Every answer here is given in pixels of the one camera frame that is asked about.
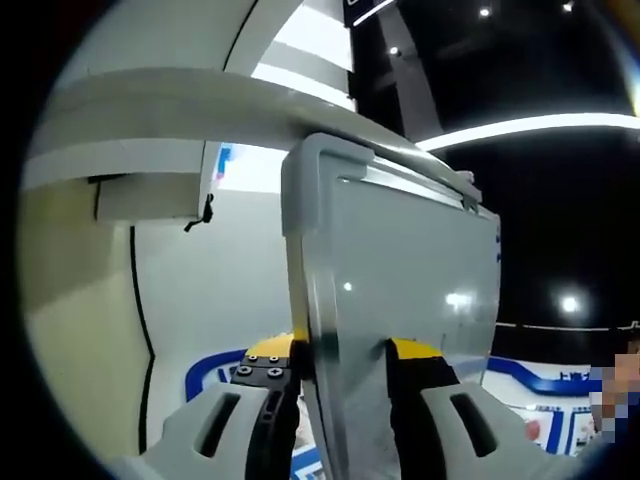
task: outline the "blue stripe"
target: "blue stripe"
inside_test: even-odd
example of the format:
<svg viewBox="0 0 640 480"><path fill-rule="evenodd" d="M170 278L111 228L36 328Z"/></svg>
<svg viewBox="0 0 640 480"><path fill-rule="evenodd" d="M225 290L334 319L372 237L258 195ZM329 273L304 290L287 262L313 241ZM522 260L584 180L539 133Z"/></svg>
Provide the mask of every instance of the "blue stripe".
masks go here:
<svg viewBox="0 0 640 480"><path fill-rule="evenodd" d="M553 420L551 421L551 431L549 432L549 441L547 442L547 452L558 453L560 446L560 435L562 434L562 423L564 422L564 412L553 412Z"/></svg>
<svg viewBox="0 0 640 480"><path fill-rule="evenodd" d="M223 368L218 368L218 378L222 383L227 383L227 376L225 375Z"/></svg>
<svg viewBox="0 0 640 480"><path fill-rule="evenodd" d="M203 358L195 363L187 372L184 379L187 402L202 392L202 382L207 374L218 367L228 363L237 363L242 360L246 350L233 350Z"/></svg>
<svg viewBox="0 0 640 480"><path fill-rule="evenodd" d="M538 395L550 397L585 397L592 389L597 391L597 380L548 380L540 378L514 360L490 357L487 368L493 372L511 375L515 380Z"/></svg>
<svg viewBox="0 0 640 480"><path fill-rule="evenodd" d="M299 472L303 468L307 468L316 462L320 461L320 453L317 448L312 448L299 455L294 456L291 459L291 477L296 478L296 472Z"/></svg>

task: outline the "screw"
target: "screw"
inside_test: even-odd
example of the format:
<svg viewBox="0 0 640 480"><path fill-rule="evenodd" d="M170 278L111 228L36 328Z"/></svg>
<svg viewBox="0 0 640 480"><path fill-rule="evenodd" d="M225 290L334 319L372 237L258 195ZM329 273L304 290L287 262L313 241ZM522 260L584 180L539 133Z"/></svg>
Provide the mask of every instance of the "screw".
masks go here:
<svg viewBox="0 0 640 480"><path fill-rule="evenodd" d="M253 368L251 368L251 367L247 367L247 366L245 366L245 365L242 365L241 367L238 367L238 368L236 369L236 373L237 373L238 375L243 375L243 376L244 376L244 375L251 375L251 372L253 372Z"/></svg>
<svg viewBox="0 0 640 480"><path fill-rule="evenodd" d="M267 372L267 375L269 375L271 378L278 378L281 377L283 373L284 371L281 368L270 368Z"/></svg>

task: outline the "white overhead beam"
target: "white overhead beam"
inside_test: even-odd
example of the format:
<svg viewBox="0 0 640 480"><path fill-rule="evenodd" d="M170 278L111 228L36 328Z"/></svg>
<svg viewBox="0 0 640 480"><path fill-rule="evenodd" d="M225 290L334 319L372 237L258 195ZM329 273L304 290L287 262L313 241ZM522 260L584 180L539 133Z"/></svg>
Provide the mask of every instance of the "white overhead beam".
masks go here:
<svg viewBox="0 0 640 480"><path fill-rule="evenodd" d="M224 141L290 150L324 132L436 180L467 198L481 194L445 163L356 113L304 93L211 70L112 72L55 92L28 158L73 145L129 138Z"/></svg>

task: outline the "ceiling light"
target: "ceiling light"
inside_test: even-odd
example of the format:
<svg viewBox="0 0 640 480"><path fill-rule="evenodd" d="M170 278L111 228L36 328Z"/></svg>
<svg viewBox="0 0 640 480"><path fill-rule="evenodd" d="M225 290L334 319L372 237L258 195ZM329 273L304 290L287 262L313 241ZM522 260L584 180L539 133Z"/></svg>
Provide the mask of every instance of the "ceiling light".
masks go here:
<svg viewBox="0 0 640 480"><path fill-rule="evenodd" d="M640 130L640 118L617 113L562 113L541 117L519 118L507 122L491 123L429 138L416 145L426 150L451 147L484 138L560 127L618 127Z"/></svg>
<svg viewBox="0 0 640 480"><path fill-rule="evenodd" d="M353 22L353 26L357 27L362 22L364 22L367 18L371 17L372 15L375 15L387 5L391 5L393 2L395 2L395 0L384 0L384 2L379 3L378 5L373 7L371 10L369 10L367 13L365 13L361 17L356 18L356 20Z"/></svg>
<svg viewBox="0 0 640 480"><path fill-rule="evenodd" d="M560 307L565 313L576 313L580 310L580 303L576 297L563 297L560 302Z"/></svg>

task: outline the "white partition wall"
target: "white partition wall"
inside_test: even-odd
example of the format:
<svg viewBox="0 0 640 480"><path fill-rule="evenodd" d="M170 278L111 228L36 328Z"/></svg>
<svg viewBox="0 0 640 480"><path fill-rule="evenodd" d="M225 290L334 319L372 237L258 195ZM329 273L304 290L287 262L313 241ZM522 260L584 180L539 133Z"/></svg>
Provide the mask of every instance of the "white partition wall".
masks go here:
<svg viewBox="0 0 640 480"><path fill-rule="evenodd" d="M25 329L63 415L102 461L138 453L149 360L136 310L129 229L97 224L95 185L20 197L17 255Z"/></svg>
<svg viewBox="0 0 640 480"><path fill-rule="evenodd" d="M347 95L351 47L341 1L288 3L289 19L262 45L256 64L239 71L249 67L247 61L232 54L228 68L354 110ZM314 35L296 33L309 29ZM164 419L185 403L185 375L194 363L291 328L279 195L287 152L230 149L222 170L213 173L211 223L188 234L184 224L136 226L138 281L156 354L149 446L160 438Z"/></svg>

